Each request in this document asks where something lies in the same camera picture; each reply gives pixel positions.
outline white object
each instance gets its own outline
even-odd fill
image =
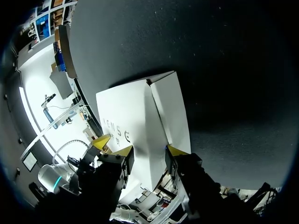
[[[37,160],[32,153],[29,153],[26,159],[24,159],[23,163],[27,167],[29,171],[32,170],[34,165],[36,164]]]
[[[132,174],[152,191],[165,171],[165,147],[190,153],[183,97],[174,71],[96,94],[104,134],[113,152],[134,146]]]

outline black cable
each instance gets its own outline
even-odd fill
[[[70,169],[74,172],[74,173],[76,173],[76,171],[75,170],[73,170],[72,168],[71,168],[71,166],[70,166],[70,163],[69,162],[67,162],[67,164],[69,165],[69,167],[70,167]]]

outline table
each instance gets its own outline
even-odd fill
[[[222,185],[281,186],[298,139],[295,68],[281,33],[253,2],[79,1],[70,49],[95,94],[175,70],[192,151]]]

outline shelf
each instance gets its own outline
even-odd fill
[[[65,7],[72,6],[72,5],[76,5],[76,4],[77,4],[77,1],[72,1],[72,2],[69,2],[69,3],[65,3],[64,5],[57,6],[55,8],[52,8],[52,9],[48,10],[47,12],[44,12],[41,15],[36,16],[35,19],[33,19],[30,22],[34,22],[34,21],[38,20],[39,18],[42,18],[46,14],[52,13],[52,12],[58,10],[58,9],[65,8]]]

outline cardboard box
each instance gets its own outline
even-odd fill
[[[96,99],[103,133],[111,134],[109,148],[116,152],[134,146],[131,175],[149,190],[156,187],[165,171],[167,144],[191,153],[176,72],[116,86],[97,93]]]
[[[62,5],[63,0],[54,0],[53,7]]]
[[[54,63],[51,65],[52,71],[54,71],[56,67],[57,67],[57,64],[56,64],[56,62],[54,62]]]

